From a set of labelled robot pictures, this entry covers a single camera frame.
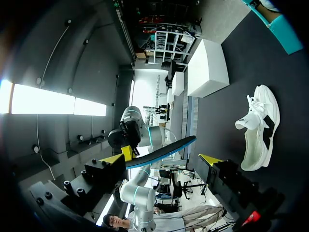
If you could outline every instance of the metal rack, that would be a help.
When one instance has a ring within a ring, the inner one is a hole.
[[[174,36],[174,41],[172,43],[168,42],[168,37],[170,35]],[[179,39],[182,36],[187,36],[192,38],[192,42],[189,43],[179,43]],[[195,37],[191,36],[189,33],[179,33],[172,31],[161,31],[158,30],[155,32],[154,37],[154,49],[149,49],[147,51],[154,53],[153,62],[148,62],[149,64],[162,64],[162,62],[167,60],[174,60],[178,65],[182,65],[183,71],[186,69],[187,65],[184,63],[186,57],[190,55],[189,51],[192,44],[195,41]]]

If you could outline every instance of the man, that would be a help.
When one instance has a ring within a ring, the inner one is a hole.
[[[208,214],[214,215],[206,219],[199,219]],[[226,210],[222,207],[221,204],[219,204],[217,206],[201,205],[195,208],[175,213],[154,215],[154,232],[185,232],[191,229],[206,227],[221,219],[225,214]],[[132,216],[133,212],[131,212],[129,214],[129,217],[126,219],[120,219],[115,215],[107,214],[104,216],[103,222],[108,227],[122,227],[132,232],[135,231],[135,229],[133,228]]]

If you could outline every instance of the white sneaker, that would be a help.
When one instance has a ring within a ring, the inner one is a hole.
[[[274,134],[276,132],[278,125],[280,124],[280,112],[276,98],[267,86],[265,85],[257,86],[254,92],[254,97],[259,99],[260,102],[263,102],[265,104],[264,106],[266,109],[267,116],[269,116],[269,118],[274,123],[274,129],[271,137],[269,138],[270,141],[269,141],[268,153],[262,165],[264,167],[267,167],[269,165],[269,161],[272,154]]]
[[[277,101],[270,91],[264,85],[257,86],[254,97],[247,96],[249,103],[248,114],[235,123],[238,130],[246,127],[246,152],[241,168],[245,171],[254,171],[261,166],[267,167],[272,153],[272,141],[274,133],[280,122],[280,113]],[[264,128],[269,126],[264,118],[269,118],[274,122],[274,129],[270,137],[269,149],[267,149],[263,140]]]

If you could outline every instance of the black work surface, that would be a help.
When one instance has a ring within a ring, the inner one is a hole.
[[[307,210],[309,170],[309,65],[304,50],[291,55],[250,12],[222,44],[230,86],[199,99],[195,153],[188,168],[203,172],[199,153],[231,159],[240,165],[245,153],[245,129],[235,122],[248,112],[246,95],[268,86],[276,96],[281,122],[275,133],[270,164],[254,172],[242,171],[260,189],[274,187],[286,200],[280,212],[293,212],[282,223],[298,226],[301,208]]]

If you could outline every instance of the white robotic arm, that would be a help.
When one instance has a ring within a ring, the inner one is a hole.
[[[120,129],[111,131],[108,136],[111,147],[121,148],[130,145],[135,149],[138,146],[151,146],[149,152],[153,152],[160,149],[165,142],[165,129],[159,126],[146,126],[136,106],[125,109],[120,125]]]
[[[138,174],[120,189],[120,199],[135,205],[133,227],[139,232],[151,232],[155,229],[154,203],[155,191],[146,188],[150,165],[142,167]]]

